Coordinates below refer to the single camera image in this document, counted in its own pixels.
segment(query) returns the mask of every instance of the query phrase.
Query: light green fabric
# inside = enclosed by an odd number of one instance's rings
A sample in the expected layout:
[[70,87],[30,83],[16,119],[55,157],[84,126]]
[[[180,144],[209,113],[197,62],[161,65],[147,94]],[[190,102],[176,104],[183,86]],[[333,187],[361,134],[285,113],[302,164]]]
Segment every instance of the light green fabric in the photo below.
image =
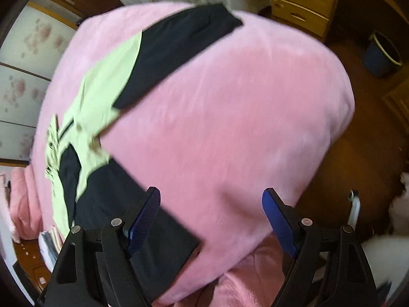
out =
[[[64,237],[67,237],[70,227],[64,190],[58,175],[61,155],[72,144],[81,163],[77,201],[87,188],[89,175],[109,161],[110,156],[101,148],[98,135],[118,119],[121,113],[113,104],[129,79],[141,40],[142,32],[139,32],[88,71],[82,79],[77,97],[64,115],[62,127],[58,128],[57,118],[54,116],[48,128],[46,178],[52,183],[53,219]],[[73,126],[59,140],[58,136],[72,121]]]

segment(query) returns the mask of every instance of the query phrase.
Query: screw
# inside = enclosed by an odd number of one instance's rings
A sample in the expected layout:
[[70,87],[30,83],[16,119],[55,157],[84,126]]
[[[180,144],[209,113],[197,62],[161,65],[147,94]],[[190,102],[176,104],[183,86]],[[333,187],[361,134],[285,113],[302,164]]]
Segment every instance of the screw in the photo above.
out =
[[71,229],[71,233],[72,233],[72,234],[78,233],[79,231],[81,231],[81,226],[79,226],[79,225],[75,225],[75,226]]
[[112,226],[119,226],[122,224],[122,219],[120,218],[114,218],[111,220],[111,225]]
[[352,233],[354,231],[354,229],[350,226],[350,225],[344,225],[342,226],[342,229],[346,232],[346,233]]
[[312,220],[309,219],[309,218],[303,218],[303,219],[301,220],[301,223],[302,223],[304,226],[311,226],[311,225],[312,225]]

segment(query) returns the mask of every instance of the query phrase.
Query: wooden floor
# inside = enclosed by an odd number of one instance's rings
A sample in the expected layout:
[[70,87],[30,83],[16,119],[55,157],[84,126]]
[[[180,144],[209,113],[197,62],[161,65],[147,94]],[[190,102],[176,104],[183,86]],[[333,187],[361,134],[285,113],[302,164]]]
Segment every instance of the wooden floor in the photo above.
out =
[[389,203],[401,194],[400,174],[408,171],[409,142],[382,101],[389,91],[387,80],[371,76],[362,64],[365,48],[338,32],[327,45],[350,77],[355,115],[327,153],[297,211],[319,225],[338,228],[348,219],[349,191],[356,189],[361,199],[357,234],[366,239],[373,232],[383,233],[389,224]]

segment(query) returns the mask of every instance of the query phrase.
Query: black trash can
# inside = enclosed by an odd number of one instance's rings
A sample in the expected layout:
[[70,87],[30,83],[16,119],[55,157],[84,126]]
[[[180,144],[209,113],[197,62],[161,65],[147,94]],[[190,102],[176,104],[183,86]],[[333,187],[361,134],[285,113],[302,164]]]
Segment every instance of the black trash can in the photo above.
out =
[[395,45],[381,32],[375,31],[369,38],[369,45],[363,65],[378,79],[402,65]]

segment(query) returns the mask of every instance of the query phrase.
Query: pink bedspread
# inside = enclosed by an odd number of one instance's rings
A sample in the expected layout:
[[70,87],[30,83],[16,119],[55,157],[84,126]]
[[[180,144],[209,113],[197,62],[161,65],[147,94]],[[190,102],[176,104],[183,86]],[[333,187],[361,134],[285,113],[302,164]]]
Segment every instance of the pink bedspread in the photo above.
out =
[[[61,121],[85,72],[115,46],[186,7],[127,6],[79,28],[47,90],[33,148],[44,229],[53,223],[44,177],[52,115]],[[349,78],[324,45],[274,21],[234,14],[243,27],[171,74],[101,140],[142,186],[158,187],[162,206],[203,241],[158,304],[181,300],[251,253],[271,233],[263,190],[273,187],[295,205],[354,111]]]

